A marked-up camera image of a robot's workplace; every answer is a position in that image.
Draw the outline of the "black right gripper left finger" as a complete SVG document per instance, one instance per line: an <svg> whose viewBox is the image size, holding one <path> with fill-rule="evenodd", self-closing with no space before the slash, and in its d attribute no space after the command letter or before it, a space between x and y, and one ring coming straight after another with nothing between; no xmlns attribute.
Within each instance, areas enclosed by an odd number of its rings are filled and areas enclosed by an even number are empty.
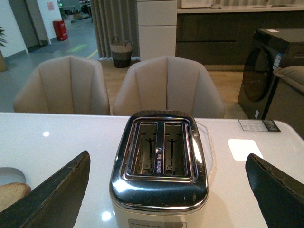
<svg viewBox="0 0 304 228"><path fill-rule="evenodd" d="M0 214L2 228L72 228L90 173L90 154L83 151Z"/></svg>

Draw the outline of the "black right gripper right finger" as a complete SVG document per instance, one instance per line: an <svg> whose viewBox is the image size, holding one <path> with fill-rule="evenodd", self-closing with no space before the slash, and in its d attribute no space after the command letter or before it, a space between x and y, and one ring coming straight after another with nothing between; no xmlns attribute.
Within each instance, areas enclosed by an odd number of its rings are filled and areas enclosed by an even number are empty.
<svg viewBox="0 0 304 228"><path fill-rule="evenodd" d="M251 190L269 228L304 226L304 185L259 156L248 155Z"/></svg>

